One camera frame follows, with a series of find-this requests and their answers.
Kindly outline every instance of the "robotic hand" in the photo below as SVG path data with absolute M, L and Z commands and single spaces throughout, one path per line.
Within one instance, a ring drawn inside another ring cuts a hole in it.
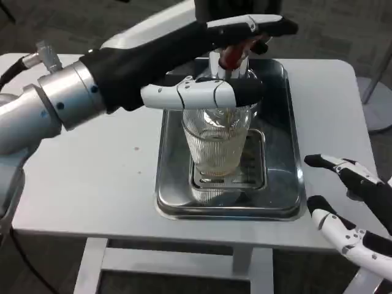
M 322 167 L 335 172 L 349 192 L 364 201 L 392 235 L 390 183 L 372 175 L 353 160 L 316 154 L 306 156 L 304 161 L 311 167 Z M 339 216 L 322 196 L 310 197 L 307 207 L 314 224 L 344 257 L 392 281 L 392 241 L 360 229 Z

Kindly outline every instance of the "clear glass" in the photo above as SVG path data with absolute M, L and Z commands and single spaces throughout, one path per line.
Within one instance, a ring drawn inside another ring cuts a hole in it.
M 224 176 L 239 165 L 251 108 L 183 111 L 183 127 L 196 168 L 206 175 Z

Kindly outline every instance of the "drip tray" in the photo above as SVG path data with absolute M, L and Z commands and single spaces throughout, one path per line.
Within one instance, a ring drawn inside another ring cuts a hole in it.
M 198 75 L 198 58 L 176 74 Z M 239 167 L 230 175 L 201 174 L 190 156 L 180 111 L 164 111 L 156 181 L 156 208 L 171 219 L 294 220 L 306 210 L 287 75 L 272 60 L 250 67 L 268 91 L 252 118 Z

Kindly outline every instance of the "black cable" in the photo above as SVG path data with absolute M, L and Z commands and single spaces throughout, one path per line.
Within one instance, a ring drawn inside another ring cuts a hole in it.
M 10 80 L 15 78 L 18 74 L 20 74 L 22 71 L 28 69 L 25 64 L 23 63 L 23 58 L 21 57 L 18 59 L 17 62 L 12 64 L 6 72 L 3 73 L 3 75 L 0 77 L 0 91 L 2 87 L 4 87 L 5 84 L 9 83 Z
M 17 239 L 17 237 L 15 236 L 15 231 L 13 230 L 13 228 L 11 227 L 10 229 L 10 236 L 11 239 L 18 251 L 18 253 L 20 254 L 20 257 L 22 258 L 23 262 L 26 264 L 26 266 L 29 268 L 29 270 L 33 273 L 33 275 L 35 275 L 35 277 L 41 281 L 41 283 L 43 283 L 43 285 L 52 293 L 52 294 L 59 294 L 59 292 L 52 286 L 49 284 L 49 282 L 47 280 L 45 280 L 42 275 L 36 270 L 35 267 L 33 267 L 33 265 L 31 264 L 31 262 L 29 261 L 29 259 L 27 258 L 24 250 L 22 249 L 22 247 L 20 246 L 19 240 Z

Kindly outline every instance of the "gray carpet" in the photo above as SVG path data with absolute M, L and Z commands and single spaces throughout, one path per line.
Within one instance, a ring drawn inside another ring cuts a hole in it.
M 47 39 L 58 53 L 84 53 L 175 0 L 3 0 L 16 26 L 0 11 L 0 54 L 30 52 Z M 283 13 L 300 24 L 294 37 L 274 39 L 267 57 L 337 58 L 353 65 L 357 75 L 371 76 L 392 38 L 389 0 L 286 0 Z M 383 77 L 392 87 L 392 64 Z M 392 131 L 371 137 L 379 173 L 391 176 Z M 85 240 L 53 236 L 20 236 L 38 270 L 61 293 L 72 293 Z M 150 244 L 128 243 L 130 247 Z M 163 244 L 161 249 L 215 251 Z M 342 293 L 356 267 L 338 255 L 274 251 L 276 293 Z M 380 293 L 387 293 L 384 285 Z M 243 282 L 184 277 L 105 273 L 100 293 L 249 293 Z M 24 266 L 8 239 L 0 250 L 0 294 L 48 293 Z

